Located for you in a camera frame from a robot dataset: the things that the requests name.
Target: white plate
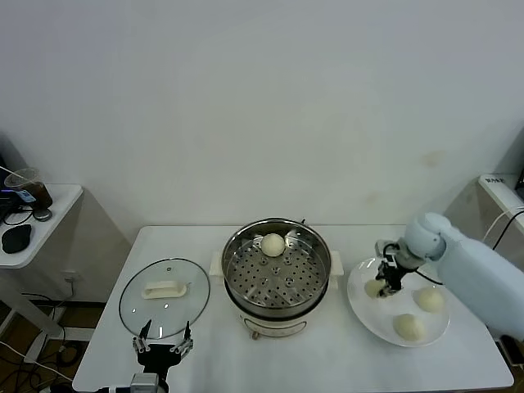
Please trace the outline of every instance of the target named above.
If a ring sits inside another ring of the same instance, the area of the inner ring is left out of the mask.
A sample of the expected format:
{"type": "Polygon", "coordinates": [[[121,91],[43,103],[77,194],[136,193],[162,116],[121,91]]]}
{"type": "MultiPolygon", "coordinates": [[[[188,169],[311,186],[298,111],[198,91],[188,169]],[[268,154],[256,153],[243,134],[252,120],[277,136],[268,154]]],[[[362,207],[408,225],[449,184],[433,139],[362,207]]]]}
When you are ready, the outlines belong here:
{"type": "Polygon", "coordinates": [[[434,287],[417,274],[407,274],[402,279],[403,289],[385,299],[372,299],[365,290],[368,280],[377,276],[381,260],[371,258],[355,266],[347,282],[347,295],[353,311],[372,333],[398,346],[429,346],[441,338],[449,325],[449,312],[446,308],[438,314],[428,313],[415,302],[416,290],[434,287]],[[419,317],[426,326],[426,337],[421,341],[406,341],[393,328],[393,318],[401,314],[413,314],[419,317]]]}

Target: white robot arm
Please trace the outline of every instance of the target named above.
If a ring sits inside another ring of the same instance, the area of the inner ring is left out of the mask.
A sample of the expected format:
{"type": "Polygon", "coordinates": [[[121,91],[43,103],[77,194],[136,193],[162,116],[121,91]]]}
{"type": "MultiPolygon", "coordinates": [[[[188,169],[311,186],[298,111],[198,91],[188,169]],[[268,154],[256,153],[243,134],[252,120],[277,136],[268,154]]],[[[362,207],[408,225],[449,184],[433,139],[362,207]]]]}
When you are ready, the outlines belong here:
{"type": "Polygon", "coordinates": [[[505,258],[464,236],[446,217],[434,213],[408,224],[404,237],[397,242],[378,242],[377,250],[390,244],[396,266],[389,272],[379,270],[377,276],[386,279],[384,296],[400,289],[405,274],[424,263],[437,263],[445,286],[483,323],[524,341],[524,273],[505,258]]]}

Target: computer mouse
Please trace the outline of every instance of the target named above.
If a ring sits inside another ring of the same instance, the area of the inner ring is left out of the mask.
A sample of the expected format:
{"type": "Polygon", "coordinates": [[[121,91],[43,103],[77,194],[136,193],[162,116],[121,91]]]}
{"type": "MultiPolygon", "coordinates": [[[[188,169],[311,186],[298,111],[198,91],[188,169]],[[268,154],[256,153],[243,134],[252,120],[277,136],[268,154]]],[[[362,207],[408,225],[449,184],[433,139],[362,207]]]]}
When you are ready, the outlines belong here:
{"type": "Polygon", "coordinates": [[[7,254],[14,254],[25,250],[31,239],[31,225],[24,224],[8,229],[2,235],[2,249],[7,254]]]}

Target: glass cup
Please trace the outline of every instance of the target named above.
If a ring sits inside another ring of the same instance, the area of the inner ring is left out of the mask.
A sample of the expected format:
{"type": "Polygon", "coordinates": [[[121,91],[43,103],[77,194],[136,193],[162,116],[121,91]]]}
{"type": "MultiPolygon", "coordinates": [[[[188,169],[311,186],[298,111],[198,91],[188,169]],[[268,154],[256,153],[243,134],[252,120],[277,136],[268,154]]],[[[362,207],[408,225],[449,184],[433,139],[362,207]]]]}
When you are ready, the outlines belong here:
{"type": "Polygon", "coordinates": [[[16,192],[34,211],[46,210],[52,205],[49,191],[40,179],[36,168],[24,168],[10,174],[4,181],[6,187],[16,192]]]}

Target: glass lid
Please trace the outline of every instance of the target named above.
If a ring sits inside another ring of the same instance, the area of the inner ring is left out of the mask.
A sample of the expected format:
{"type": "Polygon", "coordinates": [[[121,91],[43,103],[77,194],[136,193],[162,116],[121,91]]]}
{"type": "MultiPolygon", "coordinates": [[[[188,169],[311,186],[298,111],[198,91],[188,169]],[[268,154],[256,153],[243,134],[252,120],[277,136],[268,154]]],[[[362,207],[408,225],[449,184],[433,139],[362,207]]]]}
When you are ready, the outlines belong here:
{"type": "Polygon", "coordinates": [[[141,270],[120,297],[120,319],[138,336],[151,320],[147,338],[160,339],[193,324],[210,298],[210,280],[198,264],[181,258],[159,260],[141,270]]]}

